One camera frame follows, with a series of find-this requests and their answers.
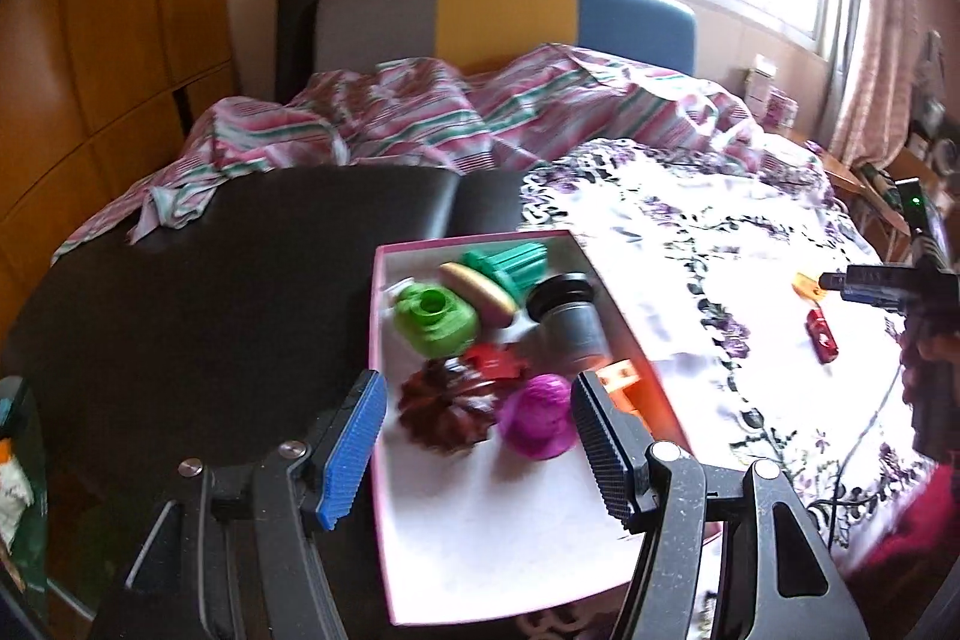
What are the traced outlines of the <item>orange linked cubes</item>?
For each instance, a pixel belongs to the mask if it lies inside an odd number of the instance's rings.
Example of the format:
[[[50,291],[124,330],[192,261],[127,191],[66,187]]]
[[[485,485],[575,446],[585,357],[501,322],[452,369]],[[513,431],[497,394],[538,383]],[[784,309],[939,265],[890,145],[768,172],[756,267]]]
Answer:
[[[599,367],[592,375],[599,380],[615,408],[623,414],[633,415],[644,427],[649,427],[649,420],[644,415],[647,392],[654,381],[649,365],[636,367],[630,358],[624,358]]]

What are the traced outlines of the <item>magenta perforated cone toy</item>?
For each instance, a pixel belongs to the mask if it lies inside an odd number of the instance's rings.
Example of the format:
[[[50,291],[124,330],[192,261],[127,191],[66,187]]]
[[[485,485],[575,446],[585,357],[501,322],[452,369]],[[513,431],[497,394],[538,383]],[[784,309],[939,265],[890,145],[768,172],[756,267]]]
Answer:
[[[571,415],[571,381],[540,373],[506,399],[498,417],[506,445],[534,461],[562,456],[578,440]]]

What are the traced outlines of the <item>dark brown pumpkin ornament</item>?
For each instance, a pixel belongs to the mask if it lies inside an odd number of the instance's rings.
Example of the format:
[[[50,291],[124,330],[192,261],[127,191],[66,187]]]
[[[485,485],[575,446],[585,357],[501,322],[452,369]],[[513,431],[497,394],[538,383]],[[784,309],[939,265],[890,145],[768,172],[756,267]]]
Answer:
[[[460,358],[430,358],[400,388],[398,424],[439,453],[485,442],[496,424],[498,386]]]

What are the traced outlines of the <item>red metallic cylinder case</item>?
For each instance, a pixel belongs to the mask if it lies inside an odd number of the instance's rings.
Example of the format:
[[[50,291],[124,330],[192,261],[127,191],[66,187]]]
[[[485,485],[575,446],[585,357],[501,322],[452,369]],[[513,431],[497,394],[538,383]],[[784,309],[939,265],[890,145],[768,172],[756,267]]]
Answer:
[[[812,308],[805,317],[805,329],[811,338],[812,347],[818,362],[822,365],[828,365],[835,362],[838,357],[838,344],[833,336],[827,318],[818,307]]]

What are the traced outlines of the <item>orange plastic case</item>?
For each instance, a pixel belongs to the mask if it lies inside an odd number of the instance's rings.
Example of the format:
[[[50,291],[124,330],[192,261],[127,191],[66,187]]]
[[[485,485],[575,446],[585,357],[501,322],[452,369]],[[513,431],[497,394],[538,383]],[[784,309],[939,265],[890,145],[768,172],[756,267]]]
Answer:
[[[822,302],[823,297],[827,295],[827,292],[818,284],[818,280],[802,273],[797,273],[794,276],[793,289],[800,298],[809,300],[809,302]]]

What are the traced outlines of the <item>black grey jar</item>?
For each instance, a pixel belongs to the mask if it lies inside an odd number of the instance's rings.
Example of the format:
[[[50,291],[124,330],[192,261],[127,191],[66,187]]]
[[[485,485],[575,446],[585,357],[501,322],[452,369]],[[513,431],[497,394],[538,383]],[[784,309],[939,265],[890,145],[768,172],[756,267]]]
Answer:
[[[610,360],[596,287],[584,273],[571,271],[540,280],[527,296],[526,312],[537,325],[540,354],[556,373],[574,376]]]

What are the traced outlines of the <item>red puzzle piece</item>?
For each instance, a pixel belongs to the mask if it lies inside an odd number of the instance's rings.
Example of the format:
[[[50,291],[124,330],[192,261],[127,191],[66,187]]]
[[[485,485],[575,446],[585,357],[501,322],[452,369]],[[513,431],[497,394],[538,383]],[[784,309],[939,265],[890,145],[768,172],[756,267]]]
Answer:
[[[485,381],[491,381],[498,393],[516,391],[532,376],[527,358],[514,349],[512,344],[477,342],[460,356],[464,364],[480,373]]]

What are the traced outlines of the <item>green toy camera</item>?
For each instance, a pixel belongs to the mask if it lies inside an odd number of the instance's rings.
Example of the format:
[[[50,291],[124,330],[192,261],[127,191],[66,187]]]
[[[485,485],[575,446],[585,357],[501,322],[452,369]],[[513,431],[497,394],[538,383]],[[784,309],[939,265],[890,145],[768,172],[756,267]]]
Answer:
[[[395,329],[425,358],[460,355],[480,333],[472,305],[448,287],[412,282],[394,298]]]

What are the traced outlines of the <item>yellow perforated egg toy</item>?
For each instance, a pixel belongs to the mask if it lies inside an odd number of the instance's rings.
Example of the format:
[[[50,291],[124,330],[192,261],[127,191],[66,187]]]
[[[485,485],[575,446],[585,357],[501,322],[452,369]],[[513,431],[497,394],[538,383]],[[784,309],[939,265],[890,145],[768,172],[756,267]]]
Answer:
[[[438,276],[444,287],[477,310],[485,328],[507,328],[516,319],[516,300],[487,276],[454,261],[441,264]]]

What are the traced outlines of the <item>green plastic spool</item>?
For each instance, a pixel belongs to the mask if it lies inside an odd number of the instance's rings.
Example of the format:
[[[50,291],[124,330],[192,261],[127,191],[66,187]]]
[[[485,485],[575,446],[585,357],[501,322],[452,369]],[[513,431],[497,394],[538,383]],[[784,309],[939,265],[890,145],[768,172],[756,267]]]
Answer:
[[[498,252],[467,250],[460,263],[500,286],[517,305],[524,305],[527,294],[547,272],[547,247],[539,241],[524,241]]]

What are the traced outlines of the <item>white floral embroidered tablecloth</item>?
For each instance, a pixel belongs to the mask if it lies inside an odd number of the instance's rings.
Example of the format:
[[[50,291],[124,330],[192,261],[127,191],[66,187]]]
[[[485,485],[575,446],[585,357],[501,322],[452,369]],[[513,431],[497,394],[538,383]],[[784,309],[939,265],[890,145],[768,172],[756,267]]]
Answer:
[[[599,139],[537,165],[521,185],[523,222],[576,238],[621,238],[677,264],[695,328],[716,367],[709,397],[724,458],[775,461],[877,638],[907,635],[923,609],[913,560],[893,541],[931,479],[913,447],[900,391],[895,315],[794,292],[797,273],[822,276],[875,261],[832,194],[815,204],[755,175],[734,175],[682,151]],[[818,307],[838,344],[818,362],[805,317]]]

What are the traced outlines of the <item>white carton box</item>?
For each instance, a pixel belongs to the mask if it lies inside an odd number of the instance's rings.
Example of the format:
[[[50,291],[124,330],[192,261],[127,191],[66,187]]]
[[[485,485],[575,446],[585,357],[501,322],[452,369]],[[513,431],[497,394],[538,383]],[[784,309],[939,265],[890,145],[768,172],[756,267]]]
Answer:
[[[778,66],[770,58],[757,53],[743,80],[743,102],[757,121],[768,113],[771,94],[775,87]]]

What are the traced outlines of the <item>pink striped bed sheet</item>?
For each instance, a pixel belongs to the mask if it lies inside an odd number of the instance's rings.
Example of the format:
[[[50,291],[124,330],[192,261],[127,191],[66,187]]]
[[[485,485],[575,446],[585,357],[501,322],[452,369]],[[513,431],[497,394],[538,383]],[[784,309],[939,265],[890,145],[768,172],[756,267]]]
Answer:
[[[832,194],[820,160],[766,133],[716,82],[547,43],[493,73],[442,59],[386,61],[371,73],[325,71],[286,105],[226,97],[194,123],[174,162],[135,181],[57,248],[65,256],[132,219],[128,240],[199,219],[228,181],[295,167],[427,165],[457,175],[529,170],[591,139],[690,152],[815,204]]]

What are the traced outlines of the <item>grey yellow blue headboard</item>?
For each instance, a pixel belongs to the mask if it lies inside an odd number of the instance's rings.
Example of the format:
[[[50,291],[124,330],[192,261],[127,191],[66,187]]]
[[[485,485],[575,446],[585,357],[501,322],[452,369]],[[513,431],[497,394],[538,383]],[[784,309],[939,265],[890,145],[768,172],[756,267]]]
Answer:
[[[313,69],[432,56],[485,73],[544,43],[693,74],[697,19],[674,0],[319,0]]]

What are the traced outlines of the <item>black yoga mat roll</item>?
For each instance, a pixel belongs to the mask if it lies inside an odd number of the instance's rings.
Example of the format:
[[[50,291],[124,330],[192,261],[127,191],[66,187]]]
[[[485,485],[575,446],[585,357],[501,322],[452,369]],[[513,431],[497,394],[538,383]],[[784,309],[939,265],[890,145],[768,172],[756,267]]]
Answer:
[[[277,0],[275,100],[288,103],[314,73],[316,17],[320,0]]]

